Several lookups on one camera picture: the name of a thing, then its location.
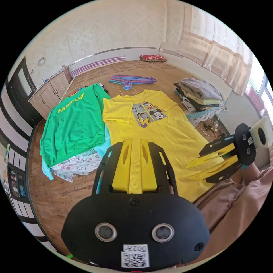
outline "black door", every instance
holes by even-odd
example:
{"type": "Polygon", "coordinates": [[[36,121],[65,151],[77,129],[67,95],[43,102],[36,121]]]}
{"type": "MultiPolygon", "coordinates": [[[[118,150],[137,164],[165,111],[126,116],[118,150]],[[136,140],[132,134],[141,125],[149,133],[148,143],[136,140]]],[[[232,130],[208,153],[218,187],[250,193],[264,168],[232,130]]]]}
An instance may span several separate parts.
{"type": "Polygon", "coordinates": [[[30,125],[37,125],[43,117],[36,111],[36,109],[32,106],[30,102],[28,102],[29,98],[36,91],[36,86],[34,85],[31,76],[29,74],[26,58],[20,62],[18,67],[16,68],[14,74],[12,75],[8,84],[6,84],[8,96],[17,110],[17,112],[21,115],[21,117],[30,125]],[[31,89],[31,93],[27,94],[21,81],[19,78],[19,73],[25,77],[29,88],[31,89]]]}

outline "stripe pattern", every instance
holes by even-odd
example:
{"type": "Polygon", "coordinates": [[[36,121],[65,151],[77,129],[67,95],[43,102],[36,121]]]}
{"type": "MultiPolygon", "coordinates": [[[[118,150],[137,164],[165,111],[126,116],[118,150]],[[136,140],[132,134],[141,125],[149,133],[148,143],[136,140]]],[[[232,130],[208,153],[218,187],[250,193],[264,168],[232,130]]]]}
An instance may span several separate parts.
{"type": "MultiPolygon", "coordinates": [[[[31,127],[13,106],[6,86],[2,88],[0,96],[0,145],[6,148],[10,144],[8,167],[24,175],[25,185],[28,172],[28,153],[35,127],[31,127]]],[[[13,209],[28,231],[45,247],[57,251],[40,227],[34,208],[29,199],[11,195],[13,209]]]]}
{"type": "Polygon", "coordinates": [[[76,75],[88,70],[88,69],[91,69],[91,68],[94,68],[94,67],[97,67],[97,66],[100,66],[100,65],[107,65],[107,64],[110,64],[110,63],[115,63],[115,62],[119,62],[119,61],[125,61],[125,56],[119,56],[119,57],[114,57],[114,58],[108,58],[108,59],[104,59],[104,60],[100,60],[100,61],[97,61],[97,62],[94,62],[94,63],[90,63],[88,65],[84,65],[82,67],[79,67],[73,71],[71,71],[71,74],[73,77],[75,77],[76,75]]]}

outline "wallpaper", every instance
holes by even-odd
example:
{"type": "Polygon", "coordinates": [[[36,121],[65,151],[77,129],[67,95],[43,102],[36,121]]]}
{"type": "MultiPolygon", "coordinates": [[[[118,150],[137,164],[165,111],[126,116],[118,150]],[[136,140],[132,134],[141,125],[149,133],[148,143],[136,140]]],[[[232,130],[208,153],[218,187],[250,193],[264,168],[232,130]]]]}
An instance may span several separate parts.
{"type": "Polygon", "coordinates": [[[157,47],[166,38],[166,0],[97,0],[47,26],[25,50],[36,86],[62,65],[121,47],[157,47]],[[46,62],[38,66],[38,60],[46,62]]]}

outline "beige curtain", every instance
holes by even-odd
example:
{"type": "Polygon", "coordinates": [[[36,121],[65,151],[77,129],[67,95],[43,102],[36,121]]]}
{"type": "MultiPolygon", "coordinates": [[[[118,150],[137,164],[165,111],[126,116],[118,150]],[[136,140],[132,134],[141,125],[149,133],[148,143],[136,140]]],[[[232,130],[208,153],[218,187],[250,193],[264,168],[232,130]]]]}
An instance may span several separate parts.
{"type": "Polygon", "coordinates": [[[251,72],[251,50],[221,21],[184,5],[183,31],[176,52],[212,71],[242,96],[251,72]]]}

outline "white sticker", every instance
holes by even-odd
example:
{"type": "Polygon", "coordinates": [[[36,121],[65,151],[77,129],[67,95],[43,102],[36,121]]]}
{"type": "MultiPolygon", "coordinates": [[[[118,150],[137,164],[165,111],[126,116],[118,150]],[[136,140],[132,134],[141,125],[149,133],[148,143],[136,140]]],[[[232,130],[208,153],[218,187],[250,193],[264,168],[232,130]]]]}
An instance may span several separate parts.
{"type": "Polygon", "coordinates": [[[123,245],[123,251],[148,251],[148,245],[123,245]]]}
{"type": "Polygon", "coordinates": [[[248,145],[252,144],[253,143],[252,137],[250,137],[247,141],[248,141],[248,145]]]}
{"type": "Polygon", "coordinates": [[[148,245],[123,245],[121,267],[150,267],[148,245]]]}

